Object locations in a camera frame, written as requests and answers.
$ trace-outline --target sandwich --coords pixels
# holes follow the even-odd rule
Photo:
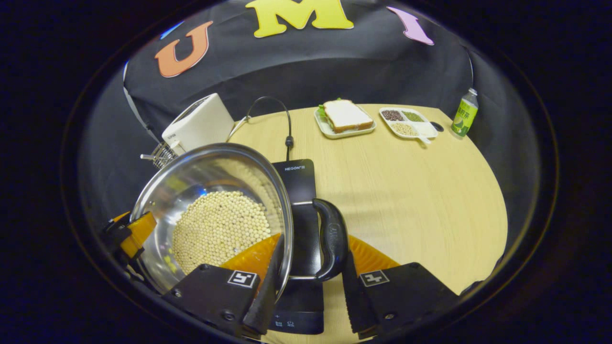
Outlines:
[[[346,99],[331,100],[319,105],[319,117],[332,127],[334,133],[347,130],[371,128],[374,120],[352,101]]]

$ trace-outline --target black handle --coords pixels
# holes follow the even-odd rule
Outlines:
[[[344,270],[348,257],[348,234],[342,214],[328,201],[314,198],[312,205],[321,216],[321,249],[323,262],[321,269],[315,274],[319,282],[329,280]]]

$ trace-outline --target red beans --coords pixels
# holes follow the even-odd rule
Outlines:
[[[382,112],[382,116],[387,121],[403,121],[404,119],[401,117],[400,113],[395,110],[384,110]]]

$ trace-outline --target screw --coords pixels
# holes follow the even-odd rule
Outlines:
[[[236,318],[234,316],[234,314],[228,310],[224,310],[221,312],[221,316],[223,317],[223,319],[227,320],[227,321],[234,321],[234,319]]]

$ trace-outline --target plastic bottle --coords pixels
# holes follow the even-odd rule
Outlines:
[[[453,124],[450,126],[450,129],[453,131],[455,136],[459,138],[463,138],[467,133],[470,127],[472,127],[472,122],[474,121],[474,117],[476,117],[476,113],[478,112],[478,100],[476,99],[475,89],[469,89],[468,93],[461,98],[461,103],[459,103],[459,109],[457,109],[457,113],[455,115],[455,120]]]

